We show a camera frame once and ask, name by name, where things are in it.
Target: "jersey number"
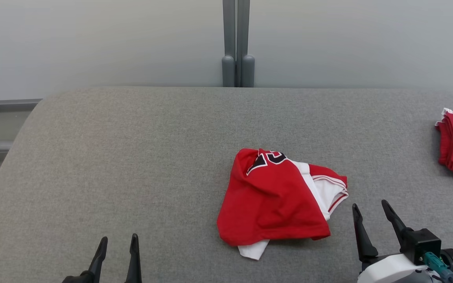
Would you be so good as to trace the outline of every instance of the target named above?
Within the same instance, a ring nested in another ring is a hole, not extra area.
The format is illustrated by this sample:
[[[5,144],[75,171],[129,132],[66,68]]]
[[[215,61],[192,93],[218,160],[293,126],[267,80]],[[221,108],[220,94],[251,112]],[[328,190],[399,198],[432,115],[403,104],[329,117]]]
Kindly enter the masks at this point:
[[[265,155],[267,155],[268,161],[270,161],[273,164],[281,164],[284,160],[287,159],[284,153],[280,152],[259,154],[259,156],[255,160],[255,163],[253,163],[253,165],[248,169],[248,172],[246,172],[246,176],[249,175],[249,173],[255,170],[256,168],[265,167],[268,165],[267,161],[265,160]]]

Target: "gray table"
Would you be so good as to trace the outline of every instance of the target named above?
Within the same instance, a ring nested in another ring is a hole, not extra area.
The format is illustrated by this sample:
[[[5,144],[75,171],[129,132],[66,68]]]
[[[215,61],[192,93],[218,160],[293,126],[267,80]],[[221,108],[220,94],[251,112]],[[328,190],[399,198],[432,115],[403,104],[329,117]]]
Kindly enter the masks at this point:
[[[453,173],[437,163],[453,92],[90,88],[40,102],[0,168],[0,282],[61,282],[102,236],[101,282],[123,282],[132,233],[144,282],[354,282],[351,206],[381,254],[399,249],[381,199],[453,247]],[[348,177],[324,240],[271,241],[259,262],[216,217],[236,152],[284,152]]]

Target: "padded table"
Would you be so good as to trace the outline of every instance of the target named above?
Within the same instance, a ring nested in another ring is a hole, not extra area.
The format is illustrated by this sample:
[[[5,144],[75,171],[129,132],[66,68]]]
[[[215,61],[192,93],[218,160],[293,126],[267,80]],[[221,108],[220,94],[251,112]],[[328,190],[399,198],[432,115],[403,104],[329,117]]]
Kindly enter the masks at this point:
[[[453,248],[453,173],[435,121],[453,92],[376,89],[87,88],[40,102],[0,168],[0,282],[60,283],[107,236],[101,283],[124,282],[131,234],[143,282],[355,282],[351,206],[380,254],[405,224]],[[216,218],[243,147],[348,177],[323,240],[271,241],[260,261]]]

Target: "gray wall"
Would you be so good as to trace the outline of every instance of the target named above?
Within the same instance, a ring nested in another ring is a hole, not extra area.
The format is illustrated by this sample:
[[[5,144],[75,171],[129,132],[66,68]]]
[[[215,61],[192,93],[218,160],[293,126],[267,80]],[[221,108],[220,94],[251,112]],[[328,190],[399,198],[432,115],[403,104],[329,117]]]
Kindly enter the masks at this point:
[[[255,86],[453,90],[453,0],[250,0]]]
[[[0,100],[85,86],[221,86],[220,0],[0,0]]]

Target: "basketball jersey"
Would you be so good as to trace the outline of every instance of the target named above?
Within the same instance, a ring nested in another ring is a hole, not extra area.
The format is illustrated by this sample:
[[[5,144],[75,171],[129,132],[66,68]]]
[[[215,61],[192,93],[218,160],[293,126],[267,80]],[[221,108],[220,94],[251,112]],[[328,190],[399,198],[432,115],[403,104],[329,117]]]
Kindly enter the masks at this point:
[[[217,219],[219,236],[259,259],[268,240],[329,236],[327,220],[347,196],[347,177],[329,168],[242,149]]]

